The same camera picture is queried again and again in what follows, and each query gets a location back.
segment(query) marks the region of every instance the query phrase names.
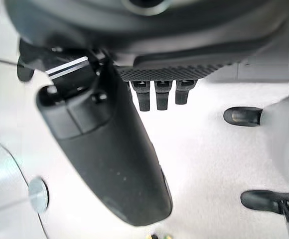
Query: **cable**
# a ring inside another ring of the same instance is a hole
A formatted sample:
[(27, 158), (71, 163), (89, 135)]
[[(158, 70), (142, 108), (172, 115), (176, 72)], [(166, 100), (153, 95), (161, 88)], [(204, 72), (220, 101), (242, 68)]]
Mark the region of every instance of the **cable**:
[(4, 61), (4, 60), (0, 60), (0, 63), (3, 63), (3, 64), (8, 64), (8, 65), (12, 65), (12, 66), (17, 66), (17, 63), (14, 63), (14, 62), (10, 62), (10, 61)]
[(49, 239), (49, 237), (48, 237), (48, 235), (47, 235), (47, 232), (46, 232), (46, 230), (45, 230), (45, 227), (44, 227), (44, 225), (43, 225), (43, 222), (41, 221), (40, 214), (37, 213), (37, 215), (38, 215), (38, 219), (39, 219), (41, 228), (43, 229), (43, 232), (44, 232), (44, 234), (45, 234), (45, 237), (46, 237), (47, 239)]
[(19, 164), (17, 163), (16, 159), (15, 159), (14, 156), (12, 155), (12, 153), (11, 153), (4, 145), (2, 145), (1, 143), (0, 143), (0, 147), (1, 147), (6, 153), (8, 153), (8, 154), (11, 156), (11, 158), (13, 159), (14, 163), (16, 164), (16, 166), (17, 166), (17, 168), (18, 168), (18, 170), (19, 170), (19, 172), (20, 172), (20, 174), (21, 174), (24, 182), (26, 183), (26, 185), (27, 185), (27, 187), (28, 187), (28, 182), (27, 182), (27, 180), (26, 180), (26, 178), (25, 178), (22, 170), (20, 169)]
[[(22, 176), (25, 184), (26, 184), (27, 187), (28, 187), (28, 181), (26, 180), (26, 178), (25, 178), (22, 170), (20, 169), (20, 166), (19, 166), (19, 164), (17, 163), (15, 157), (12, 155), (12, 153), (11, 153), (2, 143), (0, 143), (0, 147), (1, 147), (6, 153), (8, 153), (8, 154), (11, 156), (11, 158), (13, 159), (15, 165), (17, 166), (17, 168), (18, 168), (18, 170), (19, 170), (19, 172), (20, 172), (20, 174), (21, 174), (21, 176)], [(47, 235), (47, 233), (46, 233), (45, 227), (44, 227), (44, 225), (43, 225), (43, 223), (42, 223), (42, 221), (41, 221), (40, 215), (39, 215), (39, 214), (37, 214), (37, 215), (38, 215), (38, 219), (39, 219), (41, 228), (42, 228), (42, 230), (43, 230), (43, 232), (44, 232), (44, 234), (45, 234), (45, 237), (46, 237), (47, 239), (49, 239), (49, 237), (48, 237), (48, 235)]]

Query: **white floor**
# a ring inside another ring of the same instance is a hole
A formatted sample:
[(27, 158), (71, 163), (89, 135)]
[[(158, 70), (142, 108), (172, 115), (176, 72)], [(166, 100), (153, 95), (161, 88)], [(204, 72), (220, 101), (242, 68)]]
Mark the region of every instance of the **white floor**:
[[(5, 20), (0, 22), (0, 59), (16, 62), (16, 36)], [(50, 204), (41, 218), (49, 238), (144, 239), (149, 233), (175, 239), (288, 238), (282, 216), (251, 211), (240, 203), (245, 190), (289, 191), (267, 155), (261, 128), (232, 126), (222, 118), (228, 107), (265, 107), (289, 95), (289, 55), (284, 62), (263, 59), (253, 57), (246, 61), (251, 66), (234, 65), (200, 80), (184, 106), (174, 104), (173, 88), (168, 111), (155, 110), (151, 88), (151, 111), (140, 116), (169, 183), (174, 208), (168, 219), (142, 228), (123, 223), (105, 208), (59, 149), (35, 106), (37, 90), (50, 84), (47, 77), (36, 72), (32, 82), (22, 84), (14, 66), (0, 63), (0, 142), (15, 156), (28, 181), (36, 176), (46, 181)], [(275, 70), (258, 72), (264, 67)], [(270, 80), (272, 75), (278, 80)], [(0, 148), (0, 207), (26, 194), (11, 157)], [(0, 239), (6, 238), (44, 238), (28, 202), (0, 211)]]

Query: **textured black panel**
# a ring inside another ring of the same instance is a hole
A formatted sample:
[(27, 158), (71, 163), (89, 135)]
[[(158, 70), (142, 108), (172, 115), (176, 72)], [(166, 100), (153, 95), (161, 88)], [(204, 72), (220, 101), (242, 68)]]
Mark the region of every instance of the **textured black panel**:
[(222, 64), (217, 64), (178, 66), (160, 69), (121, 68), (118, 69), (118, 72), (124, 81), (184, 81), (204, 78), (223, 66)]

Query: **black plastic cover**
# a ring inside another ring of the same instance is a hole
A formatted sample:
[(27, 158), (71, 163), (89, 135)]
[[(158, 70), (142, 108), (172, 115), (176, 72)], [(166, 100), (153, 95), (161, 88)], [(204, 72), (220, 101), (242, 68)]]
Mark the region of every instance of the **black plastic cover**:
[(70, 162), (120, 219), (145, 226), (167, 218), (172, 199), (130, 89), (112, 67), (97, 87), (53, 102), (46, 88), (37, 105)]

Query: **black bracket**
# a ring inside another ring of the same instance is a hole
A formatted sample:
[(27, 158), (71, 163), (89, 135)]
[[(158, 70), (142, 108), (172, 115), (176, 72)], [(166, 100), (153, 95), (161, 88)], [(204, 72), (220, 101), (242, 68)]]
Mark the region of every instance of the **black bracket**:
[(154, 87), (156, 97), (156, 108), (159, 111), (167, 110), (169, 92), (172, 87), (172, 81), (155, 81)]
[(131, 85), (137, 93), (140, 111), (150, 111), (150, 81), (133, 81)]
[(175, 88), (175, 103), (185, 105), (188, 101), (189, 91), (192, 90), (197, 80), (177, 81)]

